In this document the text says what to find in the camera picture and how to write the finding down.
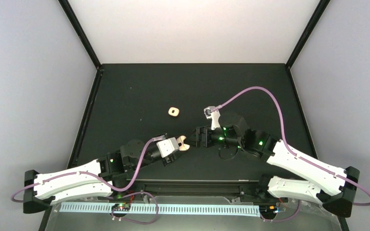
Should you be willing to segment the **cream earbud charging case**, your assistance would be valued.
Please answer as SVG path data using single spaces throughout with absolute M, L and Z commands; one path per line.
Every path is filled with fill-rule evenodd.
M 190 148 L 190 145 L 189 144 L 186 144 L 185 143 L 185 140 L 186 140 L 186 136 L 185 135 L 181 135 L 181 136 L 179 136 L 176 139 L 177 144 L 179 146 L 179 151 L 181 151 L 181 152 L 187 151 Z

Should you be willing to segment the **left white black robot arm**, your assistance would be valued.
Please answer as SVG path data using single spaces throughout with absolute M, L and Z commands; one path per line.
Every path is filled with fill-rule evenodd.
M 161 135 L 147 142 L 131 140 L 117 151 L 81 166 L 46 174 L 29 170 L 24 177 L 23 213 L 38 213 L 63 201 L 128 192 L 141 168 L 158 161 L 170 164 L 187 151 L 190 146 L 185 139 Z

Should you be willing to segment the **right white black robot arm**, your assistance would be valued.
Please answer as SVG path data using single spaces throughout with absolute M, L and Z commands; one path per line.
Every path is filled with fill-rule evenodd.
M 276 198 L 295 198 L 321 205 L 328 212 L 349 218 L 356 204 L 354 199 L 360 171 L 349 166 L 335 167 L 321 162 L 288 145 L 283 139 L 253 130 L 244 117 L 236 113 L 210 115 L 211 125 L 196 127 L 191 140 L 196 147 L 220 146 L 267 164 L 287 170 L 300 180 L 264 176 L 255 188 L 263 202 Z

